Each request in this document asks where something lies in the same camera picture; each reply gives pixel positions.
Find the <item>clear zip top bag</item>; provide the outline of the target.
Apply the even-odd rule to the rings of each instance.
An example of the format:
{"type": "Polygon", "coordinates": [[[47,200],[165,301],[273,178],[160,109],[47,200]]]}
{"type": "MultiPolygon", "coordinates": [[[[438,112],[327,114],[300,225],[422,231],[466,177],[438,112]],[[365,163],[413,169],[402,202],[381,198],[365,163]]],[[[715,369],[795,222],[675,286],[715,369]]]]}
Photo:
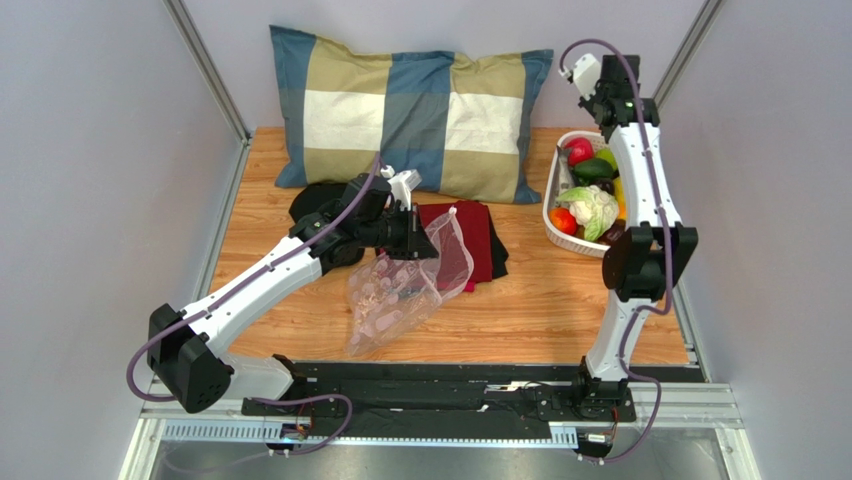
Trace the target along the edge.
{"type": "Polygon", "coordinates": [[[369,354],[416,329],[467,286],[474,261],[464,244],[457,207],[431,221],[425,233],[437,249],[436,258],[403,261],[381,254],[350,275],[348,356],[369,354]]]}

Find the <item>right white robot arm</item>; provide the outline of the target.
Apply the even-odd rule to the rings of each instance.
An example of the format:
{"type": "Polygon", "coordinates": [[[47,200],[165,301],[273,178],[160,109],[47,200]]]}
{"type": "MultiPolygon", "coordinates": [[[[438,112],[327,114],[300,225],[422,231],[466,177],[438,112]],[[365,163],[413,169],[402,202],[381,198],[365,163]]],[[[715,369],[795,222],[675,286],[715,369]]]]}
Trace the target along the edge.
{"type": "Polygon", "coordinates": [[[683,224],[669,194],[657,106],[639,96],[638,72],[636,55],[586,54],[570,70],[581,107],[614,154],[627,207],[626,231],[603,257],[603,323],[571,387],[572,407],[584,419],[627,404],[638,335],[650,314],[670,310],[671,291],[698,244],[696,228],[683,224]]]}

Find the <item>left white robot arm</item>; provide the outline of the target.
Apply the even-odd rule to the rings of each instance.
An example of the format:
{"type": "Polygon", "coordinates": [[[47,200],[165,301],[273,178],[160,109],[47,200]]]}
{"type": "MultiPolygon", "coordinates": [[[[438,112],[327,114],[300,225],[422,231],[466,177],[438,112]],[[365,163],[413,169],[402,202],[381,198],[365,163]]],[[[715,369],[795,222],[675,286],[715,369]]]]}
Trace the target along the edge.
{"type": "Polygon", "coordinates": [[[420,181],[415,170],[362,173],[224,287],[181,309],[155,309],[143,355],[168,393],[154,401],[175,401],[195,414],[222,399],[282,398],[294,382],[291,367],[231,355],[231,344],[288,295],[357,263],[367,249],[414,265],[437,257],[411,201],[420,181]]]}

